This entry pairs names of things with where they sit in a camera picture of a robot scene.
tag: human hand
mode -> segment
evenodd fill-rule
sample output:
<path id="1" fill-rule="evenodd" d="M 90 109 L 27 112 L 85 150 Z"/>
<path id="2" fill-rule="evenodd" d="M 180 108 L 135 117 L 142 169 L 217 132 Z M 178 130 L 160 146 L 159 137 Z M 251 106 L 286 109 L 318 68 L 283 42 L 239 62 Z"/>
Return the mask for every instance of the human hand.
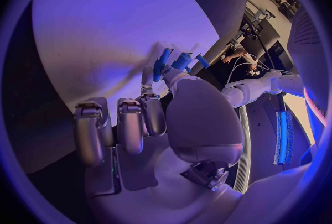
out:
<path id="1" fill-rule="evenodd" d="M 231 58 L 229 56 L 226 56 L 225 58 L 222 59 L 222 62 L 225 64 L 225 63 L 230 63 L 231 61 Z"/>

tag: person's arm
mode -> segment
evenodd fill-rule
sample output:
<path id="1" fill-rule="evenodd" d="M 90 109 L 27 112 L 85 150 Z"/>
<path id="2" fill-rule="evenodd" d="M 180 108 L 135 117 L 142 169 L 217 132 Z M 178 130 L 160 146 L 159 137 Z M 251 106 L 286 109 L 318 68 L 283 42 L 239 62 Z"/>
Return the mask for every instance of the person's arm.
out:
<path id="1" fill-rule="evenodd" d="M 229 55 L 229 56 L 226 56 L 225 58 L 223 58 L 222 62 L 223 63 L 230 63 L 230 61 L 233 59 L 233 58 L 236 58 L 236 57 L 240 57 L 240 56 L 244 56 L 247 54 L 247 51 L 245 50 L 245 48 L 243 47 L 238 47 L 236 48 L 236 50 L 234 51 L 233 54 Z"/>

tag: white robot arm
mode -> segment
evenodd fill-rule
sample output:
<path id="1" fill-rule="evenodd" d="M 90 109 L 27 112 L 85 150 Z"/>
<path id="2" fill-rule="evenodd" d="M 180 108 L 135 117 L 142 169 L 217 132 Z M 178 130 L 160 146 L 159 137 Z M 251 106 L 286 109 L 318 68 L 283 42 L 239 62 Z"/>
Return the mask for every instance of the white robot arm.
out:
<path id="1" fill-rule="evenodd" d="M 281 92 L 303 97 L 303 83 L 300 76 L 282 75 L 278 71 L 272 71 L 259 79 L 244 79 L 229 83 L 221 91 L 233 108 L 251 103 L 263 93 Z"/>

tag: white curved panel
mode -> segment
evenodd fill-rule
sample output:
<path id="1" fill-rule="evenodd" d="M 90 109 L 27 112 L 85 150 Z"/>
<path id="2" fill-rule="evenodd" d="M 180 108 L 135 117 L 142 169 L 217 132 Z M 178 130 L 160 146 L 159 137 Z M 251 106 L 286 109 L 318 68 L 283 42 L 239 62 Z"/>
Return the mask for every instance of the white curved panel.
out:
<path id="1" fill-rule="evenodd" d="M 219 38 L 195 0 L 33 0 L 33 30 L 68 108 L 107 97 L 113 125 L 117 100 L 140 95 L 142 69 L 162 53 L 156 42 L 182 46 L 179 51 L 199 43 L 195 54 L 204 54 Z"/>

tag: blue light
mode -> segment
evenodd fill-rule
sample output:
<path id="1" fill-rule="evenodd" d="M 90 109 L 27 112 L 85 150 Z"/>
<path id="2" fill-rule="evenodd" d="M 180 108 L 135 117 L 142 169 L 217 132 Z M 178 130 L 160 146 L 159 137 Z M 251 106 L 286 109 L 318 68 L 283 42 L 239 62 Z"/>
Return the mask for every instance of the blue light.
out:
<path id="1" fill-rule="evenodd" d="M 281 142 L 280 142 L 280 155 L 279 163 L 284 163 L 286 160 L 286 150 L 287 150 L 287 119 L 286 113 L 281 112 Z"/>

